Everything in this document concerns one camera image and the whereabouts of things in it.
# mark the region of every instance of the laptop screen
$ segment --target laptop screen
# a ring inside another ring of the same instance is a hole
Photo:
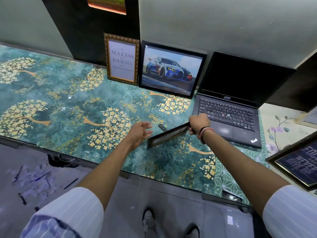
[[[260,107],[294,72],[295,69],[214,52],[198,92]]]

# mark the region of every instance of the laptop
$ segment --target laptop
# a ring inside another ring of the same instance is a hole
[[[194,115],[228,141],[261,148],[259,107],[296,70],[214,52],[197,91]]]

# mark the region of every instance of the laptop touchpad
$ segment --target laptop touchpad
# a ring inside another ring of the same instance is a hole
[[[231,125],[211,121],[210,127],[220,136],[233,139],[233,127]]]

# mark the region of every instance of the wristband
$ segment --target wristband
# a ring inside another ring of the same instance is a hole
[[[200,142],[201,142],[202,144],[205,144],[204,141],[203,141],[203,134],[204,134],[204,132],[205,132],[207,129],[211,129],[212,131],[214,131],[214,129],[211,128],[211,127],[203,127],[203,128],[201,128],[200,133],[199,133],[199,140],[200,140]]]

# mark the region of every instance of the foot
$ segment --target foot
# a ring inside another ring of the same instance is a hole
[[[199,238],[198,226],[190,224],[186,229],[185,238]]]
[[[142,226],[144,230],[144,234],[148,232],[148,230],[155,230],[156,224],[154,219],[154,214],[151,208],[146,208],[143,212],[143,220]]]

